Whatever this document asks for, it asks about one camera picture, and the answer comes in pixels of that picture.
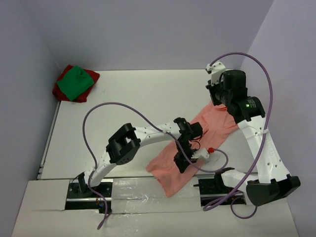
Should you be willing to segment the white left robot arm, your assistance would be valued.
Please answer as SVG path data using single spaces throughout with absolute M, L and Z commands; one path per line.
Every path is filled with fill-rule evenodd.
M 86 197 L 94 195 L 102 179 L 114 167 L 132 161 L 140 147 L 173 139 L 176 140 L 177 148 L 174 162 L 179 171 L 184 173 L 191 162 L 195 163 L 198 159 L 207 161 L 209 158 L 207 149 L 193 149 L 190 144 L 190 141 L 201 135 L 200 123 L 190 124 L 184 118 L 176 118 L 156 127 L 134 127 L 126 123 L 109 138 L 96 167 L 79 175 L 79 191 Z

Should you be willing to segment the pink t-shirt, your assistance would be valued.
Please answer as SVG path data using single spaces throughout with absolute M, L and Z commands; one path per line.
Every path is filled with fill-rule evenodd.
M 214 106 L 210 102 L 192 120 L 192 123 L 195 122 L 201 124 L 203 135 L 198 142 L 192 142 L 194 149 L 217 149 L 231 133 L 238 130 L 238 125 L 223 104 Z M 161 184 L 168 198 L 180 191 L 198 171 L 190 165 L 184 173 L 180 173 L 173 160 L 176 153 L 176 143 L 172 141 L 146 167 Z

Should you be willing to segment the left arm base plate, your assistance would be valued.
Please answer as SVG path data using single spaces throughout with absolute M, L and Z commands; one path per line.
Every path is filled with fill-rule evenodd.
M 111 195 L 113 182 L 101 182 L 93 189 L 105 197 L 108 205 L 107 214 L 112 212 Z M 81 192 L 78 181 L 73 181 L 68 185 L 65 210 L 97 210 L 99 214 L 105 213 L 105 204 L 101 197 L 93 193 L 89 188 Z

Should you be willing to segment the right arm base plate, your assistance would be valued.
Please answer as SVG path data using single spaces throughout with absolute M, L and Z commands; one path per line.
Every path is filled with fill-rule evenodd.
M 202 207 L 217 198 L 224 197 L 232 190 L 232 188 L 226 187 L 224 185 L 221 177 L 221 174 L 224 171 L 229 170 L 232 170 L 232 168 L 229 167 L 222 171 L 216 172 L 212 178 L 199 178 L 198 183 L 194 184 L 194 187 L 199 188 L 200 204 Z

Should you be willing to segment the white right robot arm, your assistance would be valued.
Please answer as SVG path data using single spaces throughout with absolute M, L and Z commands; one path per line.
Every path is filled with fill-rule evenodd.
M 274 145 L 266 123 L 265 112 L 257 97 L 247 94 L 246 74 L 241 70 L 211 68 L 206 88 L 213 105 L 225 105 L 227 112 L 242 131 L 256 164 L 257 175 L 241 173 L 234 168 L 225 168 L 215 174 L 215 189 L 220 193 L 236 188 L 243 192 L 254 206 L 285 198 L 300 187 L 298 176 L 290 174 Z

